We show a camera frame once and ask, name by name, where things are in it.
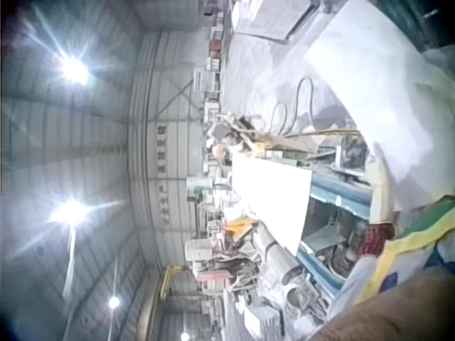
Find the yellow stripe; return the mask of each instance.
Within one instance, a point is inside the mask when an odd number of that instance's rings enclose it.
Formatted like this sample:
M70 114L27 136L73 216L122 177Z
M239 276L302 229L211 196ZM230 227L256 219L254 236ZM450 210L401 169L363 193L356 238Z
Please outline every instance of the yellow stripe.
M448 211L441 217L433 226L425 231L414 232L409 236L387 242L384 247L380 258L378 259L378 265L376 271L370 282L363 289L362 294L357 298L355 304L362 303L367 299L376 295L380 289L381 283L385 277L389 274L389 270L392 267L393 261L398 254L402 252L412 251L421 249L436 240L441 239L448 231L455 229L455 208Z

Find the ceiling light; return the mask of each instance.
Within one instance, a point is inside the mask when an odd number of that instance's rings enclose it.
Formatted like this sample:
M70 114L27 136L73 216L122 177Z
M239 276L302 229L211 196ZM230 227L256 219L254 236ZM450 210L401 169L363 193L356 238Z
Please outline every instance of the ceiling light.
M120 305L120 300L115 296L111 297L111 299L109 300L109 308L115 309L119 305Z
M50 214L50 220L75 227L85 220L87 213L88 207L72 199L55 208Z
M189 341L190 340L190 335L187 332L184 332L184 333L182 333L180 338L182 339L182 341Z
M63 58L62 71L68 80L81 85L87 84L88 70L80 60L74 57Z

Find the concrete floor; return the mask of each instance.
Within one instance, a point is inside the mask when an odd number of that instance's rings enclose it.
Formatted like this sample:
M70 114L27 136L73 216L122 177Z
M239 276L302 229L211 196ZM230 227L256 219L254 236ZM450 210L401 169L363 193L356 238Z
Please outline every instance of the concrete floor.
M314 84L313 116L316 128L328 128L333 122L340 123L348 117L330 87L304 59L305 52L332 17L333 14L327 15L319 9L288 45L241 34L228 36L229 46L223 53L226 61L221 95L223 111L238 116L259 115L262 120L253 122L256 128L269 129L273 109L277 102L283 101L288 109L288 127L294 115L298 83L301 78L310 77ZM309 125L308 82L302 85L299 96L293 133L301 132ZM284 106L280 105L272 131L279 130L283 124L284 112Z

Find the ceiling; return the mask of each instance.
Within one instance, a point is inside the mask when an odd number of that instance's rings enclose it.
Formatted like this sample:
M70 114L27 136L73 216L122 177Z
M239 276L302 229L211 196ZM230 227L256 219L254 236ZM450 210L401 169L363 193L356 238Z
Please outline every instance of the ceiling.
M208 33L150 32L132 2L40 1L4 24L1 307L20 340L107 340L114 286L111 340L134 340L145 295L166 265L185 264L195 234L185 179L202 168L202 97L191 78ZM61 77L62 50L84 51L86 86ZM64 299L70 228L50 216L71 198L92 209ZM175 286L193 292L191 281Z

